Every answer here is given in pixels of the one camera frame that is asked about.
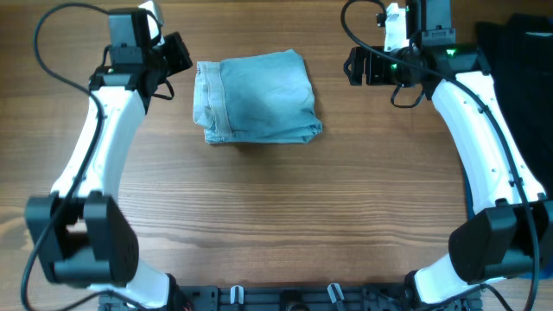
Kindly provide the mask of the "light blue denim shorts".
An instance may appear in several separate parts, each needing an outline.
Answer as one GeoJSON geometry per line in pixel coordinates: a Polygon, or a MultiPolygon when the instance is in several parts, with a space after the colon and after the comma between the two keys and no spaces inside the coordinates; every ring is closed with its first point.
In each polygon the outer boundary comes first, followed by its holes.
{"type": "Polygon", "coordinates": [[[308,143],[322,132],[304,60],[293,49],[198,62],[193,120],[210,144],[308,143]]]}

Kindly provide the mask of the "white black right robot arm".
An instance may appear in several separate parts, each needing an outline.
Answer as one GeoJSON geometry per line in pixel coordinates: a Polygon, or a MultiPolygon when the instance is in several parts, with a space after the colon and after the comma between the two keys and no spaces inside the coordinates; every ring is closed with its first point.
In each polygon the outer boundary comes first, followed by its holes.
{"type": "Polygon", "coordinates": [[[468,219],[448,252],[392,287],[372,285],[365,299],[401,310],[474,310],[483,290],[526,276],[532,309],[540,273],[552,257],[552,202],[527,168],[503,118],[484,52],[460,44],[447,1],[383,5],[385,42],[360,39],[344,65],[354,86],[420,86],[448,126],[464,170],[468,219]]]}

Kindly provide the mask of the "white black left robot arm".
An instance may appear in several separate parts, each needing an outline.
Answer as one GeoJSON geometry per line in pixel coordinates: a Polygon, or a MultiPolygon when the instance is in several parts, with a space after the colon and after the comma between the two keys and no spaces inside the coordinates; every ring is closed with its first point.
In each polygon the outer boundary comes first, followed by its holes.
{"type": "Polygon", "coordinates": [[[140,258],[118,190],[150,101],[192,61],[178,33],[162,33],[157,3],[106,14],[110,43],[82,87],[89,108],[78,142],[50,193],[30,198],[24,211],[34,243],[29,263],[52,284],[100,297],[103,310],[189,310],[176,280],[140,258]]]}

